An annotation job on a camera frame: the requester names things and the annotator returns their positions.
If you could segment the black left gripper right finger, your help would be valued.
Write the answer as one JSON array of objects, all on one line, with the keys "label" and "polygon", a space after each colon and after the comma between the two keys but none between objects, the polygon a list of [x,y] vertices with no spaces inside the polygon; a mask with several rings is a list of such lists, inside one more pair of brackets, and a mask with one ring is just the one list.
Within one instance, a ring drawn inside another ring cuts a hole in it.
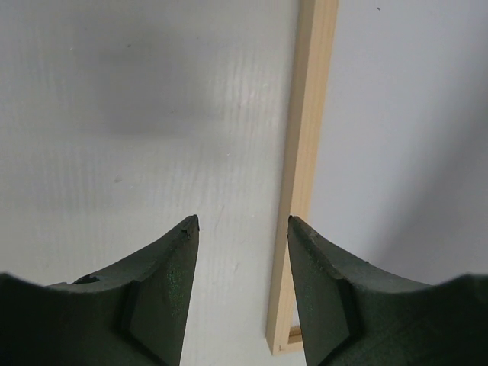
[{"label": "black left gripper right finger", "polygon": [[381,270],[288,220],[308,365],[485,365],[487,278],[437,285]]}]

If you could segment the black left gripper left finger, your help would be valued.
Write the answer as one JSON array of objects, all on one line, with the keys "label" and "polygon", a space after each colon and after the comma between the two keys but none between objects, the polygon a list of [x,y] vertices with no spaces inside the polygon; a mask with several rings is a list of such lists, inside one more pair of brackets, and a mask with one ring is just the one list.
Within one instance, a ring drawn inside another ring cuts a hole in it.
[{"label": "black left gripper left finger", "polygon": [[1,276],[3,365],[177,365],[199,246],[186,217],[163,237],[77,281]]}]

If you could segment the light wooden picture frame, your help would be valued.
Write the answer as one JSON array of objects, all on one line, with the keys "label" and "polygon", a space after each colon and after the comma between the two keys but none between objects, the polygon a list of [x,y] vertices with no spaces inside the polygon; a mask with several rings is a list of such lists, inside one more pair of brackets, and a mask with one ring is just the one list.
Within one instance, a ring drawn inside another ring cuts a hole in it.
[{"label": "light wooden picture frame", "polygon": [[310,212],[338,10],[335,0],[299,3],[265,330],[273,356],[303,348],[301,329],[292,324],[295,294],[287,222],[291,215],[305,219]]}]

